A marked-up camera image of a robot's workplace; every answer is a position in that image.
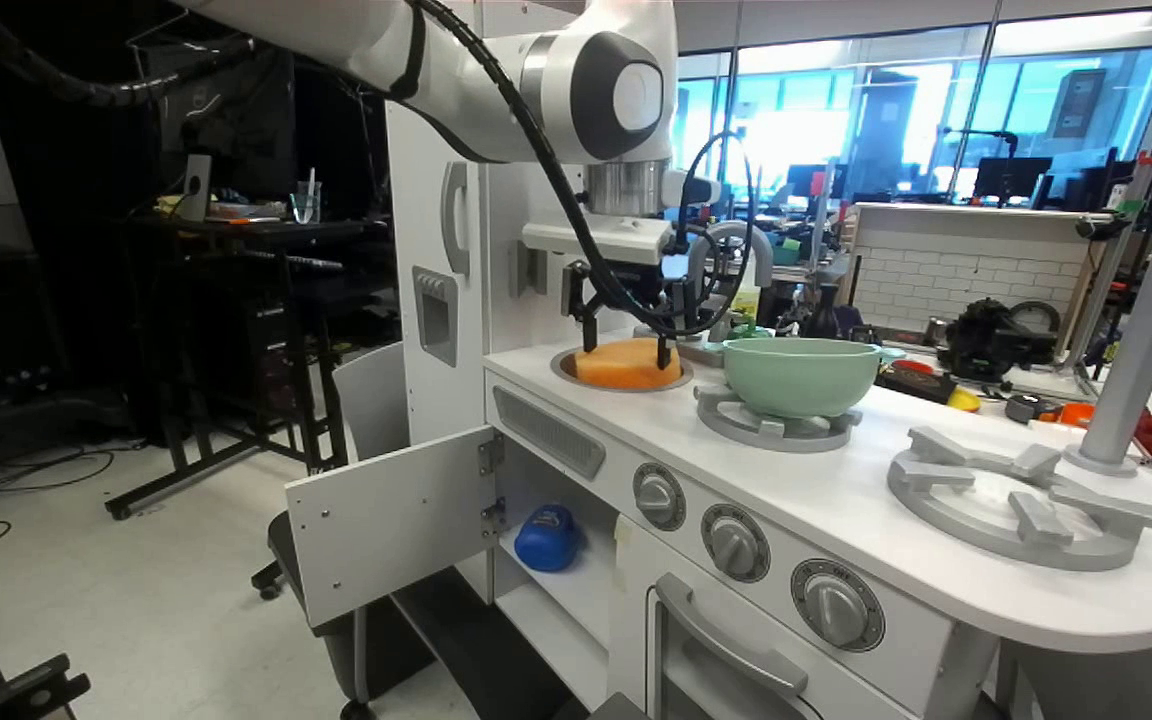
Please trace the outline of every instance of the oven door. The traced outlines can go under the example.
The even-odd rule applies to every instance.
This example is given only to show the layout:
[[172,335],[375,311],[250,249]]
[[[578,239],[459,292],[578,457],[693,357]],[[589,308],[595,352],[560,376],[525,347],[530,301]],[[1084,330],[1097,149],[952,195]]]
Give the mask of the oven door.
[[763,641],[750,642],[742,620],[682,579],[662,577],[648,587],[648,715],[670,720],[820,720],[805,700],[808,673]]
[[855,673],[632,521],[617,529],[617,571],[626,594],[611,620],[611,683],[646,715],[913,720]]

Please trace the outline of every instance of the shelf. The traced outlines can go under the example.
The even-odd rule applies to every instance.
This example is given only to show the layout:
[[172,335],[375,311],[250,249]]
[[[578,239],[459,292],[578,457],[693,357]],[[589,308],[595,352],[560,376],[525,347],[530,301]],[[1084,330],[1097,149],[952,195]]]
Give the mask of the shelf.
[[507,529],[501,534],[501,549],[507,551],[507,559],[535,579],[594,641],[599,641],[609,646],[611,641],[611,567],[617,567],[617,551],[611,551],[611,529],[583,521],[583,549],[578,554],[573,567],[563,571],[532,571],[512,540],[522,534],[522,523]]
[[558,601],[535,584],[522,584],[498,594],[498,608],[530,636],[583,706],[609,702],[609,651],[567,610],[560,610]]

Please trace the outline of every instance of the green bowl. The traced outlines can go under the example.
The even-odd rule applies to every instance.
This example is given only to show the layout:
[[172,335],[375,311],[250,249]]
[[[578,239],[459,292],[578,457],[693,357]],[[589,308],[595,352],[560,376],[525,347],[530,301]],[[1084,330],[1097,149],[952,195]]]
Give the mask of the green bowl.
[[756,414],[849,414],[880,376],[880,352],[853,340],[756,335],[730,345],[724,371]]

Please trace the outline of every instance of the countertop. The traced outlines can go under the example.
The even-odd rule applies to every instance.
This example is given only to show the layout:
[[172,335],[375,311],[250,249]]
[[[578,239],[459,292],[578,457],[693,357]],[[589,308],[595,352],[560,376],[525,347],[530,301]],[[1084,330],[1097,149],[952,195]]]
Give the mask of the countertop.
[[[506,352],[488,358],[488,371],[962,622],[1062,651],[1152,646],[1152,533],[1143,533],[1130,567],[1057,571],[968,549],[916,521],[890,492],[890,461],[910,447],[913,425],[1018,450],[1030,443],[1068,447],[1081,434],[1077,429],[1022,429],[872,387],[861,400],[863,418],[849,447],[786,457],[708,433],[688,383],[646,395],[579,387],[553,371],[558,352]],[[1152,466],[1136,478],[1105,478],[1065,464],[1065,474],[1105,497],[1152,502]]]

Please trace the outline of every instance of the stove knob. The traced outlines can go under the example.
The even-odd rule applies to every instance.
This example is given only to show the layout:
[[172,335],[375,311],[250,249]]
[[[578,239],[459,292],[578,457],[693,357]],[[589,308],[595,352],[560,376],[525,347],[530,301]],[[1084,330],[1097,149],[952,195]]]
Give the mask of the stove knob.
[[796,567],[792,594],[813,632],[834,646],[863,651],[885,636],[885,610],[877,594],[840,565],[813,559]]
[[665,466],[646,464],[632,478],[632,497],[653,529],[676,533],[688,515],[688,497],[682,478],[673,478]]
[[767,540],[742,506],[705,512],[705,549],[742,584],[767,577]]

